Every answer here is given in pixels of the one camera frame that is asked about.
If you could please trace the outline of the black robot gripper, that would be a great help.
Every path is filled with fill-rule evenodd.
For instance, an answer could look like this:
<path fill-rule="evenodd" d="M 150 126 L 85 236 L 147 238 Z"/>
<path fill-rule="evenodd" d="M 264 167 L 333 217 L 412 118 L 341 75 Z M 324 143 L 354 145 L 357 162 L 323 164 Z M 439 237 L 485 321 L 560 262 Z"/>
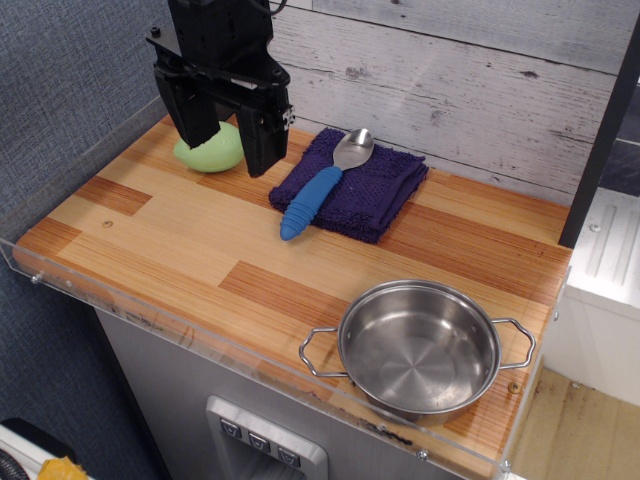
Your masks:
<path fill-rule="evenodd" d="M 218 103 L 236 111 L 249 176 L 287 154 L 290 76 L 268 52 L 272 19 L 286 3 L 170 1 L 172 25 L 153 26 L 160 97 L 181 137 L 199 147 L 220 131 Z"/>

